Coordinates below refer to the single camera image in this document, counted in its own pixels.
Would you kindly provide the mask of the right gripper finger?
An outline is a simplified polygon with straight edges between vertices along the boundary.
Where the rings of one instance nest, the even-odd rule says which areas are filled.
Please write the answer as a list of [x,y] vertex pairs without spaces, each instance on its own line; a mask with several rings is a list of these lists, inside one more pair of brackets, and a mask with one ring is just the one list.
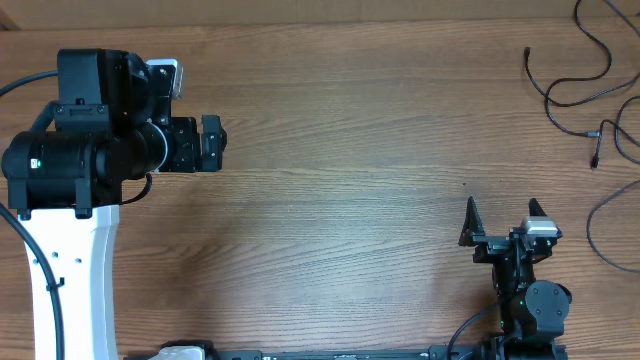
[[476,246],[479,238],[485,236],[485,230],[479,216],[478,208],[473,196],[467,200],[465,221],[458,240],[459,246]]
[[[547,216],[549,217],[544,210],[542,209],[541,205],[539,204],[539,202],[537,201],[536,198],[532,198],[529,200],[529,216]],[[558,233],[558,237],[562,236],[562,232],[559,229],[559,233]]]

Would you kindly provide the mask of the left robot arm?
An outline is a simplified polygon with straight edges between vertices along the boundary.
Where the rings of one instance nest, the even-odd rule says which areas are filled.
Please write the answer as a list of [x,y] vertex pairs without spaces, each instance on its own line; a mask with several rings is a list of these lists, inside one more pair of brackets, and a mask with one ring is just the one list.
[[217,172],[216,115],[175,117],[184,70],[110,49],[63,49],[58,96],[5,150],[1,214],[30,263],[35,355],[114,359],[113,258],[127,181]]

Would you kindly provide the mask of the cardboard back panel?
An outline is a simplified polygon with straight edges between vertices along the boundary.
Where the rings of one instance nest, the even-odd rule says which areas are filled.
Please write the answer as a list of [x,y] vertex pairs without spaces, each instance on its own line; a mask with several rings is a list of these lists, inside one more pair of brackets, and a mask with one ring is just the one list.
[[3,30],[562,18],[571,0],[1,0]]

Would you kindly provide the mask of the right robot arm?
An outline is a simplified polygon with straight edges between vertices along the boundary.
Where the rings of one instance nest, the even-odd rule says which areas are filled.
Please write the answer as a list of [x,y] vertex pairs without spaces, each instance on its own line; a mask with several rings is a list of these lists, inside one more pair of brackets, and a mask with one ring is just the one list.
[[[553,253],[562,238],[556,223],[538,201],[528,204],[529,215],[505,236],[489,236],[482,224],[475,199],[467,200],[464,225],[458,244],[474,249],[475,263],[492,266],[495,304],[465,321],[452,335],[446,357],[461,359],[566,359],[566,350],[555,340],[564,334],[565,319],[573,297],[563,285],[538,280],[534,266]],[[473,349],[457,350],[461,332],[486,314],[497,310],[499,333],[491,334]]]

